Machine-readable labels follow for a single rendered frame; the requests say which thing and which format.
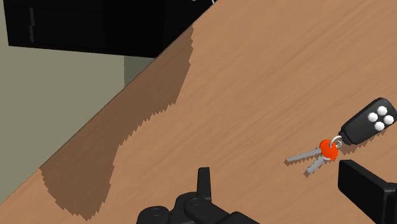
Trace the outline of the black key fob with keys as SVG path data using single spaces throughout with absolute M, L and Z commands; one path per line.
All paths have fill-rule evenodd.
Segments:
M 336 160 L 343 146 L 364 143 L 396 122 L 397 109 L 387 99 L 376 98 L 346 121 L 335 137 L 321 141 L 314 150 L 287 158 L 285 163 L 289 165 L 314 157 L 315 160 L 305 170 L 312 174 L 325 162 Z

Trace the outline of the black cabinet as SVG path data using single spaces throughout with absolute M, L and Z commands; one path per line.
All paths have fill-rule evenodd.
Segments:
M 3 0 L 8 44 L 155 58 L 217 0 Z

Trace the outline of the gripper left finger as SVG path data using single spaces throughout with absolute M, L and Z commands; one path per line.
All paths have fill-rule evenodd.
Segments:
M 238 211 L 228 213 L 211 201 L 210 169 L 198 169 L 197 190 L 179 195 L 174 208 L 152 206 L 143 209 L 136 224 L 259 224 Z

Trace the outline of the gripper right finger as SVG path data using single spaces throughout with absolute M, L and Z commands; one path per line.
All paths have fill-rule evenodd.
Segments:
M 384 181 L 353 160 L 341 160 L 338 189 L 376 224 L 397 224 L 397 183 Z

